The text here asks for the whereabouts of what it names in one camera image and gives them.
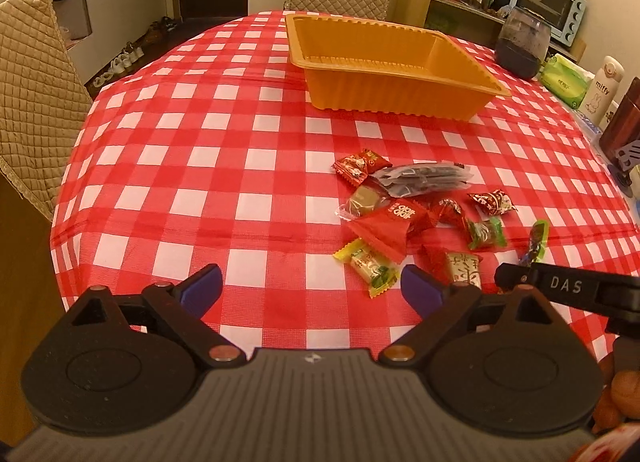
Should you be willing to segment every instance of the red and white checkered tablecloth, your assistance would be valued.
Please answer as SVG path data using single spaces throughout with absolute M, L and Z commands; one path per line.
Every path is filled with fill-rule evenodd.
M 490 50 L 458 42 L 513 92 L 470 122 L 313 108 L 303 71 L 287 61 L 282 12 L 206 31 L 104 88 L 54 215 L 65 304 L 90 285 L 135 293 L 217 263 L 225 287 L 204 320 L 245 351 L 376 354 L 418 317 L 399 286 L 371 300 L 332 258 L 354 236 L 334 214 L 353 188 L 331 164 L 365 147 L 396 165 L 465 163 L 473 191 L 510 194 L 518 206 L 502 217 L 510 248 L 481 253 L 487 289 L 497 265 L 526 249 L 537 219 L 551 223 L 547 263 L 636 274 L 638 230 L 571 115 L 538 83 L 494 64 Z M 431 229 L 427 240 L 466 250 L 454 229 Z M 419 264 L 418 246 L 407 263 Z M 610 350 L 603 318 L 557 308 L 597 357 Z

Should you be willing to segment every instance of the white sneaker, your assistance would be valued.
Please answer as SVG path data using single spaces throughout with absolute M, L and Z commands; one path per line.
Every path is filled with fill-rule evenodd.
M 125 72 L 124 64 L 122 64 L 122 60 L 120 59 L 120 56 L 116 57 L 113 61 L 111 61 L 111 66 L 109 67 L 109 71 L 115 76 L 118 74 L 123 74 Z
M 120 58 L 120 61 L 122 61 L 122 64 L 124 65 L 125 68 L 131 67 L 131 59 L 129 59 L 129 54 L 123 53 L 123 54 L 120 54 L 118 57 Z

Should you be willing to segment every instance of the gray gripper base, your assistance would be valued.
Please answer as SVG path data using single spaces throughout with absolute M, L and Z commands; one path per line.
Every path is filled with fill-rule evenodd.
M 194 397 L 140 431 L 83 438 L 44 426 L 10 462 L 566 462 L 593 438 L 486 434 L 443 412 L 418 376 L 366 350 L 258 350 L 207 374 Z

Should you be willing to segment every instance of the green candy wrapper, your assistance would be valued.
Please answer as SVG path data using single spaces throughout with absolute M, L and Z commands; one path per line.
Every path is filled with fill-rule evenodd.
M 538 220 L 533 224 L 529 232 L 529 250 L 520 259 L 518 265 L 531 267 L 532 264 L 542 261 L 546 251 L 546 240 L 549 236 L 549 222 Z
M 466 226 L 471 236 L 471 243 L 469 244 L 471 251 L 486 249 L 487 247 L 507 246 L 507 239 L 504 237 L 500 218 L 491 217 L 478 223 L 467 220 Z

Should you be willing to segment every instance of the candy wrapper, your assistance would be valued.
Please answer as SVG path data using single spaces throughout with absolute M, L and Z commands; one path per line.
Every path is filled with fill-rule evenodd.
M 347 200 L 335 210 L 335 214 L 343 220 L 355 220 L 368 215 L 379 207 L 388 206 L 390 198 L 377 187 L 360 186 Z
M 398 281 L 398 271 L 391 262 L 358 238 L 334 254 L 334 258 L 351 265 L 369 285 L 369 297 L 382 294 Z
M 376 251 L 395 263 L 402 263 L 406 257 L 406 237 L 409 232 L 419 230 L 424 219 L 429 220 L 427 209 L 418 202 L 396 200 L 348 222 L 347 226 Z
M 435 279 L 444 285 L 451 285 L 457 281 L 476 285 L 480 283 L 481 258 L 468 252 L 453 252 L 435 247 L 425 247 L 425 268 Z
M 546 251 L 546 239 L 549 236 L 549 222 L 538 220 L 533 224 L 529 232 L 529 250 L 520 259 L 518 265 L 531 267 L 532 264 L 542 261 Z
M 378 153 L 370 149 L 363 149 L 361 153 L 335 161 L 332 167 L 339 175 L 358 187 L 368 175 L 389 166 L 391 166 L 391 162 L 382 158 Z
M 500 189 L 492 193 L 471 193 L 469 197 L 491 217 L 499 217 L 515 209 L 509 195 Z
M 472 176 L 468 167 L 445 162 L 388 167 L 372 174 L 393 198 L 409 198 L 431 191 L 465 189 Z
M 507 239 L 502 231 L 502 222 L 499 218 L 491 217 L 483 222 L 466 221 L 471 235 L 469 249 L 485 249 L 487 247 L 506 247 Z
M 443 198 L 430 206 L 434 223 L 446 223 L 467 231 L 465 210 L 460 204 L 450 198 Z

